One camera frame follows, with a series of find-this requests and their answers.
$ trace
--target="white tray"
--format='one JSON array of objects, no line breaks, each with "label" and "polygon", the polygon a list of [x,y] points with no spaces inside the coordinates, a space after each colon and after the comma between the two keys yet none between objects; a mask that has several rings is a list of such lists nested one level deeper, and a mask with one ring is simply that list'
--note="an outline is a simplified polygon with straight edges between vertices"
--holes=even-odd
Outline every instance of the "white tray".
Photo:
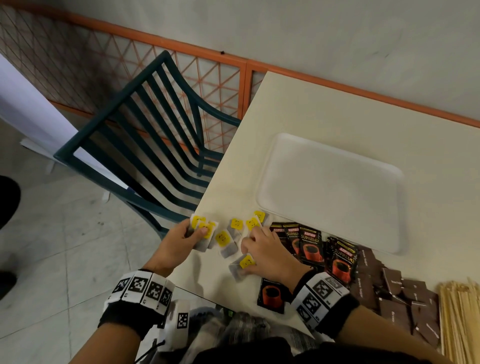
[{"label": "white tray", "polygon": [[273,214],[386,253],[407,248],[403,173],[391,164],[281,133],[256,192]]}]

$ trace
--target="tiled floor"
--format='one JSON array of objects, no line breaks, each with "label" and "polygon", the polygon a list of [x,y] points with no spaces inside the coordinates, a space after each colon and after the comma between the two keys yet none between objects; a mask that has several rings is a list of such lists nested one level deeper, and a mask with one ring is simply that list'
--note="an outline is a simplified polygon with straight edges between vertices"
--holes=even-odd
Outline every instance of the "tiled floor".
[{"label": "tiled floor", "polygon": [[22,188],[17,212],[0,230],[0,256],[13,252],[18,262],[18,283],[0,301],[1,362],[67,363],[95,330],[117,279],[140,268],[160,238],[68,168],[56,164],[46,175],[48,159],[20,147],[22,136],[2,121],[0,138],[0,174]]}]

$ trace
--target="yellow tea bag tag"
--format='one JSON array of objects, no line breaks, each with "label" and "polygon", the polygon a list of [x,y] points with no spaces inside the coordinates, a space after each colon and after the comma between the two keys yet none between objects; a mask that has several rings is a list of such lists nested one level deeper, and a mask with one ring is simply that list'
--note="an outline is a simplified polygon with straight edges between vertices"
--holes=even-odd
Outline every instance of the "yellow tea bag tag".
[{"label": "yellow tea bag tag", "polygon": [[233,219],[232,219],[232,223],[230,224],[230,226],[231,226],[233,229],[242,230],[242,229],[243,229],[243,221],[242,221],[242,220],[238,220],[237,218],[233,218]]},{"label": "yellow tea bag tag", "polygon": [[255,261],[253,260],[252,256],[248,254],[239,263],[242,269],[245,269],[246,267],[252,266],[254,264],[255,264]]},{"label": "yellow tea bag tag", "polygon": [[263,211],[255,211],[254,214],[257,215],[258,219],[260,220],[260,223],[263,223],[265,218],[265,213]]},{"label": "yellow tea bag tag", "polygon": [[222,230],[216,235],[215,240],[218,243],[218,245],[221,248],[223,248],[224,246],[227,246],[228,244],[230,244],[230,242],[232,241],[232,238],[230,238],[230,234],[228,233],[228,231]]},{"label": "yellow tea bag tag", "polygon": [[247,220],[245,222],[245,224],[247,224],[247,227],[248,227],[248,230],[252,231],[252,229],[255,227],[255,226],[258,226],[258,227],[262,227],[260,225],[260,221],[258,219],[258,217],[255,215],[251,220]]},{"label": "yellow tea bag tag", "polygon": [[204,235],[204,239],[210,239],[210,235],[212,235],[213,227],[214,226],[212,224],[207,224],[204,221],[200,221],[199,224],[198,224],[199,229],[201,229],[201,228],[207,228],[208,229],[207,234]]},{"label": "yellow tea bag tag", "polygon": [[205,216],[198,216],[198,215],[195,215],[193,218],[192,218],[192,228],[195,229],[197,227],[197,224],[198,224],[198,221],[206,221],[206,218]]}]

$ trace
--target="coffee cup image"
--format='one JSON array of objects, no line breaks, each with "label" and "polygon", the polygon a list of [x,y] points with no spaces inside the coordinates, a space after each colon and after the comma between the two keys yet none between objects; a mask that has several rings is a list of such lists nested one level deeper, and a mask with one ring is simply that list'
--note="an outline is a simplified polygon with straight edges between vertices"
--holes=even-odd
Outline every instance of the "coffee cup image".
[{"label": "coffee cup image", "polygon": [[350,266],[343,260],[335,259],[332,264],[332,273],[345,283],[350,283]]},{"label": "coffee cup image", "polygon": [[292,241],[292,247],[296,254],[300,254],[300,239]]},{"label": "coffee cup image", "polygon": [[275,286],[265,286],[262,289],[262,301],[265,306],[279,308],[283,303],[280,289]]},{"label": "coffee cup image", "polygon": [[323,257],[320,255],[320,249],[318,249],[318,246],[316,245],[304,244],[303,252],[305,254],[305,258],[307,258],[308,260],[311,260],[313,262],[324,261]]}]

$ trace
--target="plaid fabric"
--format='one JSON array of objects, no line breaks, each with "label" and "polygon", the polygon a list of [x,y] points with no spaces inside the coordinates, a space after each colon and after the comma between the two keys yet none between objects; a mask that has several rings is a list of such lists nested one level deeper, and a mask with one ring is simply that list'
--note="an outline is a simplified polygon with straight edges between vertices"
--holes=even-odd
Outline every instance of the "plaid fabric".
[{"label": "plaid fabric", "polygon": [[[304,333],[266,320],[254,317],[245,312],[238,312],[232,318],[219,315],[219,312],[206,308],[190,312],[188,349],[180,360],[181,364],[190,364],[198,353],[226,345],[247,343],[271,337],[282,337],[290,345],[293,355],[316,349],[324,340],[316,339]],[[155,352],[141,361],[142,364],[169,363],[168,356]]]}]

